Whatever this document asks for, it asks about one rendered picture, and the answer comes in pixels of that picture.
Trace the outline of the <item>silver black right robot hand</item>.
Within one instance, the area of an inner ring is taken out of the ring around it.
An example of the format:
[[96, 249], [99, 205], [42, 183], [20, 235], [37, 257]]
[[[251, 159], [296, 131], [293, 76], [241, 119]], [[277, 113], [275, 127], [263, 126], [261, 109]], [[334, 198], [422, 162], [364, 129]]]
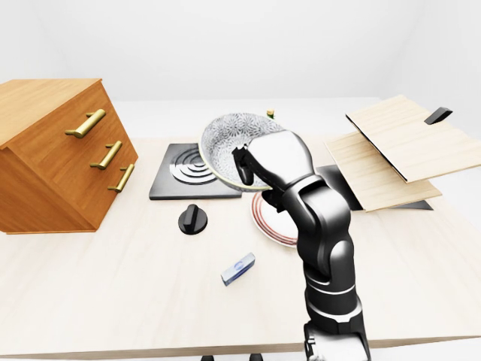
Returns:
[[254, 177], [258, 177], [270, 187], [263, 195], [264, 200], [279, 213], [285, 210], [281, 198], [287, 189], [314, 175], [307, 145], [288, 130], [254, 138], [233, 149], [232, 155], [243, 185], [253, 185]]

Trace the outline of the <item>patterned grey bowl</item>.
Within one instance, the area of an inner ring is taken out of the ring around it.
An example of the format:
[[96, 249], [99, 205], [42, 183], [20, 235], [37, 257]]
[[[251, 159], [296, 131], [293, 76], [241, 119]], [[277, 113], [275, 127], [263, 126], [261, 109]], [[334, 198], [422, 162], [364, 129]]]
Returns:
[[198, 149], [204, 164], [226, 186], [241, 192], [258, 192], [270, 187], [255, 176], [252, 185], [242, 183], [232, 151], [259, 136], [282, 131], [275, 120], [252, 113], [231, 113], [211, 121], [204, 129]]

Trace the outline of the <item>white plate with red rings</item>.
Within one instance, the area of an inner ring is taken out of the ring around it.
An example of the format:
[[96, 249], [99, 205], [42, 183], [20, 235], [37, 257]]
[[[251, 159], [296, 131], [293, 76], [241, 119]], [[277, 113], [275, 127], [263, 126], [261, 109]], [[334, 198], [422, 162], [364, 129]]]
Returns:
[[271, 240], [287, 247], [296, 247], [298, 229], [286, 211], [278, 213], [269, 205], [261, 193], [256, 193], [251, 202], [251, 214], [256, 226]]

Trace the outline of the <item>flat dark stove plate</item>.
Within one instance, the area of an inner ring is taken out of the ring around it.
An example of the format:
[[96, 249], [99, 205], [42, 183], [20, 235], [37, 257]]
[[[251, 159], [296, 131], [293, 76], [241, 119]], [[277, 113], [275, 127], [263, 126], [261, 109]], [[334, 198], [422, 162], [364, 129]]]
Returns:
[[197, 143], [168, 145], [149, 193], [150, 200], [234, 199], [241, 195], [204, 164]]

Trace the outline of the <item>round black stove knob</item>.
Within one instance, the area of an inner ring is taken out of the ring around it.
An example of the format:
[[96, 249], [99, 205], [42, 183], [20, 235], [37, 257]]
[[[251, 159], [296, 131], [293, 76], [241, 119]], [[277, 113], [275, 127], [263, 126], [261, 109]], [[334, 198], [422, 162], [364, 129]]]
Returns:
[[196, 235], [202, 232], [207, 226], [207, 214], [197, 205], [191, 204], [179, 216], [178, 226], [182, 233]]

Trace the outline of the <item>small blue printed box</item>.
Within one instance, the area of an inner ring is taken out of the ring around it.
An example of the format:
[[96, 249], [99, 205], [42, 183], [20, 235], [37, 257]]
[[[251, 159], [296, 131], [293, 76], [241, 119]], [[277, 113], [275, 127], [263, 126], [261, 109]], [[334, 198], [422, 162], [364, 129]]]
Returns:
[[255, 264], [256, 257], [253, 253], [248, 253], [242, 259], [231, 265], [229, 268], [221, 273], [222, 282], [228, 286], [233, 281], [238, 279], [241, 275], [247, 272]]

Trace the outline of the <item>large pale wooden board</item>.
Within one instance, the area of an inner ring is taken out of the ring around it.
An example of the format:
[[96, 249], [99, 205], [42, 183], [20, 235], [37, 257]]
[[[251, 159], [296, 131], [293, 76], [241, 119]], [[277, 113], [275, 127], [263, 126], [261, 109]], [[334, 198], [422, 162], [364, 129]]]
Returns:
[[430, 115], [399, 95], [346, 117], [408, 183], [481, 166], [481, 141]]

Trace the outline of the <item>small black block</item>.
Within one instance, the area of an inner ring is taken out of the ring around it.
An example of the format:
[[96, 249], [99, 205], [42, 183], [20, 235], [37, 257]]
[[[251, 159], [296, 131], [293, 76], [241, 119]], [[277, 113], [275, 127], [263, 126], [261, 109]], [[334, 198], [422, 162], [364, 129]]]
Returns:
[[433, 125], [445, 120], [451, 113], [452, 110], [445, 107], [439, 107], [429, 117], [427, 117], [424, 122], [428, 125]]

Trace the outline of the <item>small wooden cabinet drawer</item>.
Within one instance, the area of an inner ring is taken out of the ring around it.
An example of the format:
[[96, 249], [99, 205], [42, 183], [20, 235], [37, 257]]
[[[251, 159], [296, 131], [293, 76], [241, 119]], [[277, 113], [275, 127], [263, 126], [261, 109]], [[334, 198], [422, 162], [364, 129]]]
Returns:
[[[80, 209], [91, 228], [97, 229], [116, 197], [116, 192], [107, 187], [116, 186], [123, 175], [119, 168], [135, 163], [138, 156], [124, 131], [69, 139], [74, 148], [62, 167], [59, 186], [66, 191], [68, 200]], [[100, 162], [107, 154], [105, 145], [116, 141], [123, 145], [108, 167], [105, 170], [91, 168], [90, 163]]]

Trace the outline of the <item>middle wooden cabinet drawer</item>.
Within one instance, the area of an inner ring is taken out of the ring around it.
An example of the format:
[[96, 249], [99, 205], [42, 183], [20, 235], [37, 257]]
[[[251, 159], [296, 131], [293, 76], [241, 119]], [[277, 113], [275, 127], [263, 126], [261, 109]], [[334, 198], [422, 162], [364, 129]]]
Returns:
[[66, 135], [60, 126], [35, 151], [36, 166], [49, 181], [81, 208], [115, 196], [123, 168], [138, 158], [119, 117], [108, 113], [83, 138]]

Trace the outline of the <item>large wooden cabinet drawer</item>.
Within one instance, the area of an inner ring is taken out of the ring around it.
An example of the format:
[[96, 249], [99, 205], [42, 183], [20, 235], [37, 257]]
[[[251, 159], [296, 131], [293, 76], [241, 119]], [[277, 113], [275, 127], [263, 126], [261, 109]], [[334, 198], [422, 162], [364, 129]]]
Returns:
[[33, 157], [60, 126], [76, 129], [98, 109], [117, 115], [99, 78], [9, 80], [0, 84], [0, 150]]

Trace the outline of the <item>wooden cabinet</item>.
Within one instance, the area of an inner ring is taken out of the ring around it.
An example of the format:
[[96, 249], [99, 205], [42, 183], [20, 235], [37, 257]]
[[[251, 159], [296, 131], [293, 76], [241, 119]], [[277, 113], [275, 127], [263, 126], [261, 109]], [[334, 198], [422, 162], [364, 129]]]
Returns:
[[0, 84], [0, 231], [97, 230], [137, 158], [99, 79]]

